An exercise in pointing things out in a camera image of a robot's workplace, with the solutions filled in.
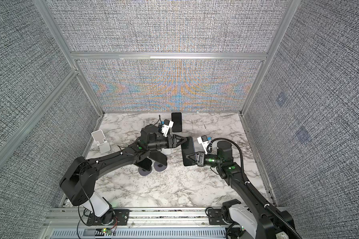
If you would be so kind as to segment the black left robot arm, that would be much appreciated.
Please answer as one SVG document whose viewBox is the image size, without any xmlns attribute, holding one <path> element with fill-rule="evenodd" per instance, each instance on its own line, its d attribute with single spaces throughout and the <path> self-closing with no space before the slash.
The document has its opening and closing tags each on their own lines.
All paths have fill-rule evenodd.
<svg viewBox="0 0 359 239">
<path fill-rule="evenodd" d="M 169 134 L 169 125 L 149 124 L 141 129 L 141 135 L 126 148 L 99 158 L 74 159 L 59 185 L 73 206 L 83 206 L 96 217 L 101 218 L 111 213 L 110 204 L 98 194 L 94 187 L 102 176 L 118 168 L 135 165 L 151 172 L 152 163 L 167 165 L 167 156 L 161 149 L 176 148 L 188 141 L 186 137 Z"/>
</svg>

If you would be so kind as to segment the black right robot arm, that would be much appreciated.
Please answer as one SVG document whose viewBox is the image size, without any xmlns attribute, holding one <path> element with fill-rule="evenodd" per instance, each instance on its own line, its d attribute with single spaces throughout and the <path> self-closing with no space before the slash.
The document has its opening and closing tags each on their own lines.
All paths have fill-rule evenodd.
<svg viewBox="0 0 359 239">
<path fill-rule="evenodd" d="M 187 137 L 181 151 L 185 166 L 216 168 L 220 178 L 243 199 L 244 206 L 234 200 L 223 204 L 224 220 L 231 225 L 240 225 L 248 238 L 277 239 L 285 234 L 289 239 L 299 239 L 301 236 L 295 229 L 292 216 L 266 200 L 248 179 L 244 164 L 234 162 L 232 147 L 239 146 L 227 138 L 216 138 L 215 141 L 216 154 L 211 153 L 212 141 L 202 142 L 204 150 L 196 152 L 192 137 Z"/>
</svg>

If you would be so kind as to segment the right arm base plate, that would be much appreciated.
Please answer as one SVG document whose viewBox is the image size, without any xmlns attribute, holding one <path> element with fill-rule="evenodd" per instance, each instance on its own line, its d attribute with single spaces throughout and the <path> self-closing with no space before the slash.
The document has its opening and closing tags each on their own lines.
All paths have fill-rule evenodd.
<svg viewBox="0 0 359 239">
<path fill-rule="evenodd" d="M 208 207 L 205 210 L 209 224 L 212 226 L 228 225 L 222 217 L 222 210 L 220 208 Z"/>
</svg>

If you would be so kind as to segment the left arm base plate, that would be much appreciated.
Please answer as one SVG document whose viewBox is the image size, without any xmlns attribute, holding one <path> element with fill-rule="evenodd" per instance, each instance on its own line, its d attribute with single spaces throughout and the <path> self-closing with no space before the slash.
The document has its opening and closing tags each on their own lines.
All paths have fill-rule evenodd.
<svg viewBox="0 0 359 239">
<path fill-rule="evenodd" d="M 90 226 L 126 226 L 129 220 L 130 210 L 128 209 L 109 209 L 103 216 L 97 217 L 93 213 L 89 214 L 86 224 Z"/>
</svg>

